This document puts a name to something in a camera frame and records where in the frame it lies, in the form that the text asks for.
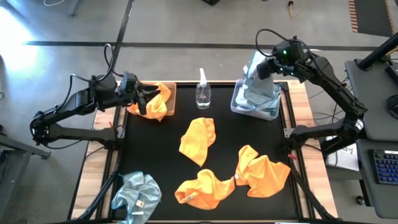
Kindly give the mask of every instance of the crumpled orange towel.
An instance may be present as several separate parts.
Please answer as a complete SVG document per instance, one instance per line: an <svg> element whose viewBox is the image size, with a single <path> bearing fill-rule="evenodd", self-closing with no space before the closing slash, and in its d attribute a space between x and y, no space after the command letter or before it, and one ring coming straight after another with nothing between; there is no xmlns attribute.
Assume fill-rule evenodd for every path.
<svg viewBox="0 0 398 224"><path fill-rule="evenodd" d="M200 167L207 158L207 148L216 140L213 118L197 118L191 121L185 135L181 137L180 152Z"/></svg>
<svg viewBox="0 0 398 224"><path fill-rule="evenodd" d="M162 83L156 83L155 85L159 86L160 93L147 103L147 114L141 115L137 104L129 107L130 113L140 115L148 119L157 119L158 121L161 121L164 118L167 112L166 102L169 100L172 92Z"/></svg>
<svg viewBox="0 0 398 224"><path fill-rule="evenodd" d="M234 177L219 181L211 170L199 171L196 180L187 180L174 193L179 203L211 210L235 189Z"/></svg>
<svg viewBox="0 0 398 224"><path fill-rule="evenodd" d="M239 151L236 168L236 185L249 185L248 197L270 197L284 188L290 167L273 163L268 156L257 157L258 153L249 145Z"/></svg>

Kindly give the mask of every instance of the computer keyboard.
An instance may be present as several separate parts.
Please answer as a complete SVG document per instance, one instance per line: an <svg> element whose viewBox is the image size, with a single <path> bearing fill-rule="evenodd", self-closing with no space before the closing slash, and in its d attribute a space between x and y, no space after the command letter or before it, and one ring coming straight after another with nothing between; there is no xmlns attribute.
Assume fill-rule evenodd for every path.
<svg viewBox="0 0 398 224"><path fill-rule="evenodd" d="M369 154L376 182L398 185L398 151L371 149Z"/></svg>

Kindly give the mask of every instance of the clear plastic bottle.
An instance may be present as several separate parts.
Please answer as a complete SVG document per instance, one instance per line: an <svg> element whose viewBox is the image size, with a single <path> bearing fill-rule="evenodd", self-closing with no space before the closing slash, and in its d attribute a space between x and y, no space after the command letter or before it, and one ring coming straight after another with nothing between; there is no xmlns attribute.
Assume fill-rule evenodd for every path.
<svg viewBox="0 0 398 224"><path fill-rule="evenodd" d="M203 68L200 68L200 83L197 85L196 98L199 109L209 108L211 100L211 88L210 84L207 83Z"/></svg>

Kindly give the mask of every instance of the light blue cloth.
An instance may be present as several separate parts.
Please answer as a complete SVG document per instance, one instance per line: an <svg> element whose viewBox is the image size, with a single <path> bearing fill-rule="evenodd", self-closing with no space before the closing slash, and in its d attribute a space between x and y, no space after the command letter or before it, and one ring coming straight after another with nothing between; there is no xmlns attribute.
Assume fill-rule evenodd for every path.
<svg viewBox="0 0 398 224"><path fill-rule="evenodd" d="M127 206L127 217L123 224L144 224L148 221L157 204L160 202L162 192L156 181L142 172L132 172L122 175L124 185L118 190L112 200L111 207L116 209ZM137 201L144 202L144 206L138 207ZM133 212L144 212L143 215L133 215Z"/></svg>
<svg viewBox="0 0 398 224"><path fill-rule="evenodd" d="M259 52L254 54L235 102L238 109L259 111L276 118L279 113L280 85L274 84L272 75L261 80L257 72L257 65L266 60Z"/></svg>

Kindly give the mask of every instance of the gray floor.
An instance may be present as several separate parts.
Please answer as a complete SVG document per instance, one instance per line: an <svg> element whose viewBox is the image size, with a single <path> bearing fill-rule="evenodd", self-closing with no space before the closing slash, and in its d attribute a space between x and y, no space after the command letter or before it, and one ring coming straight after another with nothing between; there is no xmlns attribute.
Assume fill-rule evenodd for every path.
<svg viewBox="0 0 398 224"><path fill-rule="evenodd" d="M221 0L210 7L200 0L136 0L127 25L125 42L230 43L253 44L258 29L271 28L298 37L308 45L378 46L386 40L351 31L347 0L308 0L307 8L289 18L288 0ZM115 42L127 0L82 0L75 17L69 17L70 2L45 7L41 0L8 0L12 7L0 7L0 124L8 135L34 145L28 130L32 115L61 103L68 88L68 76L76 73L89 78L106 70L102 47L40 47L20 45L20 41ZM295 1L302 7L304 1ZM398 7L390 1L392 17L398 22ZM277 44L275 36L264 34L262 44ZM205 68L209 80L235 80L252 50L149 49L123 47L116 70L128 70L141 80L197 80ZM369 52L317 52L326 56L336 76L346 77L344 62L363 58ZM73 90L85 87L75 81ZM306 83L309 96L321 91ZM321 93L310 100L313 112L332 113L334 103ZM65 126L90 128L94 115L77 116ZM318 120L320 124L329 119ZM67 141L54 143L55 146ZM60 222L66 219L80 171L86 143L53 150L47 161L33 157L7 220L27 218L28 223ZM372 208L356 205L361 194L358 181L331 180L338 214L344 220L368 223L397 223L381 220Z"/></svg>

